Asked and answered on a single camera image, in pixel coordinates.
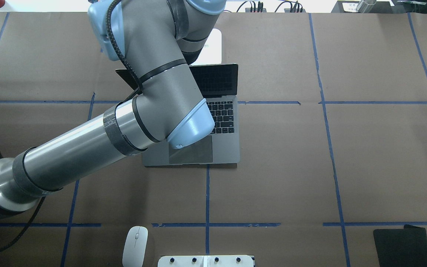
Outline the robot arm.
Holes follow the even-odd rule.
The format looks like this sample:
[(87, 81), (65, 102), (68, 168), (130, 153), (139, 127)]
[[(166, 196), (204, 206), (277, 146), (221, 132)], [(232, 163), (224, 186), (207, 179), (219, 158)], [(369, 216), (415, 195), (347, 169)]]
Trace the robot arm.
[(126, 156), (167, 141), (187, 147), (215, 127), (190, 71), (225, 0), (100, 0), (88, 17), (110, 60), (137, 88), (103, 114), (15, 158), (0, 153), (0, 219)]

